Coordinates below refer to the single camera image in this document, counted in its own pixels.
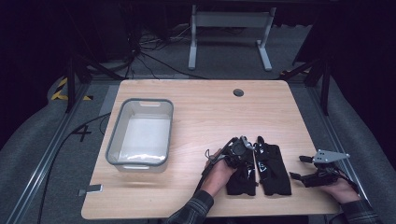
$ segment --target wooden table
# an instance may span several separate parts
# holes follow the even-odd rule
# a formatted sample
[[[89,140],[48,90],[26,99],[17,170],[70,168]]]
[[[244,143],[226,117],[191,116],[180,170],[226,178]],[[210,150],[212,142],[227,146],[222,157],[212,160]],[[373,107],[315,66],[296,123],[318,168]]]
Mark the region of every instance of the wooden table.
[[[233,94],[244,91],[242,97]],[[168,99],[175,110],[168,166],[160,174],[121,173],[105,154],[122,102],[129,98]],[[192,196],[204,170],[205,151],[212,153],[232,137],[251,143],[261,135],[279,145],[288,172],[313,174],[313,164],[299,156],[316,151],[297,104],[284,81],[262,80],[128,80],[120,84],[91,185],[103,191],[87,194],[81,214],[87,219],[169,217]],[[222,190],[209,217],[333,214],[337,203],[318,189],[291,180],[291,196],[229,196]]]

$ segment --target hand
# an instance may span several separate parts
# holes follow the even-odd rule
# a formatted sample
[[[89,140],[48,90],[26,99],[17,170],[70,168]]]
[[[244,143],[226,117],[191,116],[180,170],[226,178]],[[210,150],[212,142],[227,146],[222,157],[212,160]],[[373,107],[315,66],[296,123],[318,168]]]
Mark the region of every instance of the hand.
[[[358,193],[343,178],[328,186],[320,186],[321,190],[329,193],[339,203],[351,203],[361,200]]]
[[[221,188],[227,184],[233,172],[235,172],[235,169],[229,167],[225,160],[218,161],[206,177],[201,189],[209,193],[214,198]]]

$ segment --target person's left hand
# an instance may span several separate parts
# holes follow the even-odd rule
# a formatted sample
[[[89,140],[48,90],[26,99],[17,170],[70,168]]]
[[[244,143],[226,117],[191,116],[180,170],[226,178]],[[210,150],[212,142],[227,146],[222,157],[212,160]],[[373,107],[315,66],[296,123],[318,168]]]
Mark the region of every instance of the person's left hand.
[[[225,160],[218,161],[210,171],[209,175],[206,177],[204,184],[201,186],[201,189],[209,193],[212,197],[215,197],[216,194],[223,188],[230,176],[235,172],[235,169],[229,167]]]

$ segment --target sleeve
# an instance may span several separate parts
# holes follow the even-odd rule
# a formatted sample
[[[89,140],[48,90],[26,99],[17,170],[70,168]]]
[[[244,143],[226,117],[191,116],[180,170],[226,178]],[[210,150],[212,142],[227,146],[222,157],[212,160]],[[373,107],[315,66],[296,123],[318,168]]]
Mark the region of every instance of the sleeve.
[[[182,208],[166,219],[164,223],[203,223],[212,206],[212,196],[204,190],[198,190]]]
[[[382,224],[378,214],[367,200],[341,204],[349,224]]]

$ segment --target plastic bin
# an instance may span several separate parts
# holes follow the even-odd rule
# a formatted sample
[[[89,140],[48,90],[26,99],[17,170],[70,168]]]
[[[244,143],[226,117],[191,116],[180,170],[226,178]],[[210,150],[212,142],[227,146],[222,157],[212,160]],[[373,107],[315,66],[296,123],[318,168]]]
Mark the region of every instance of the plastic bin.
[[[129,99],[121,108],[106,159],[122,172],[166,169],[174,107],[164,99]]]

